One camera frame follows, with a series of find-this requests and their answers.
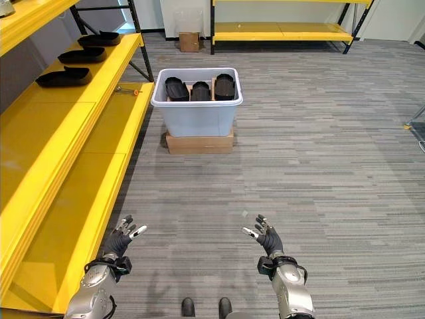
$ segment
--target shelf board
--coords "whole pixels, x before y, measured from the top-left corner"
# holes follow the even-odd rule
[[[0,56],[53,20],[78,0],[18,0],[15,13],[0,19]]]
[[[65,313],[84,265],[98,251],[153,83],[120,84],[48,210],[3,299],[2,307]]]
[[[283,41],[276,22],[220,22],[215,24],[216,41]]]
[[[352,41],[336,23],[216,23],[214,41]]]
[[[337,23],[278,23],[287,41],[351,41],[353,37]]]
[[[1,296],[136,48],[125,35],[86,86],[30,85],[0,116]],[[54,62],[48,71],[61,70]]]
[[[255,2],[330,2],[330,3],[362,3],[369,8],[372,0],[212,0],[212,5],[218,2],[241,2],[241,1],[255,1]]]

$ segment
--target plastic storage bin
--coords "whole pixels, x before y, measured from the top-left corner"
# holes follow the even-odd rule
[[[234,100],[168,102],[165,80],[170,76],[186,84],[205,81],[211,88],[212,79],[225,73],[236,83]],[[151,103],[161,110],[169,133],[183,136],[227,136],[232,129],[236,107],[243,101],[238,73],[234,68],[166,68],[159,72]]]

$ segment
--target black glove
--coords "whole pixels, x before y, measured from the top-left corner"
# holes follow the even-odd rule
[[[114,229],[108,239],[106,239],[104,245],[105,255],[115,254],[122,258],[130,243],[131,238],[129,235],[125,235],[121,229]]]
[[[264,247],[267,255],[270,256],[272,253],[284,253],[284,246],[282,240],[277,234],[275,228],[269,225],[267,218],[263,215],[258,215],[255,218],[258,224],[255,225],[255,228],[260,231],[260,234],[251,231],[250,229],[244,228],[244,232],[254,237],[260,245]]]
[[[119,225],[112,231],[111,235],[106,239],[104,245],[104,254],[114,254],[122,258],[127,250],[128,244],[133,240],[130,233],[136,228],[136,225],[131,225],[133,217],[125,216]]]

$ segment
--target small tool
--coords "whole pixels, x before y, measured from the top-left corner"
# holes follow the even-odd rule
[[[128,93],[128,94],[133,94],[134,96],[139,95],[139,90],[131,90],[129,88],[123,88],[122,86],[118,85],[114,92],[121,92],[121,93]]]

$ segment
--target cable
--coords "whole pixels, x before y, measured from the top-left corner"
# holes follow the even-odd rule
[[[114,297],[109,296],[109,299],[112,301],[112,309],[108,312],[106,316],[103,317],[103,319],[111,319],[115,313],[115,309],[117,308],[117,304],[115,303]]]

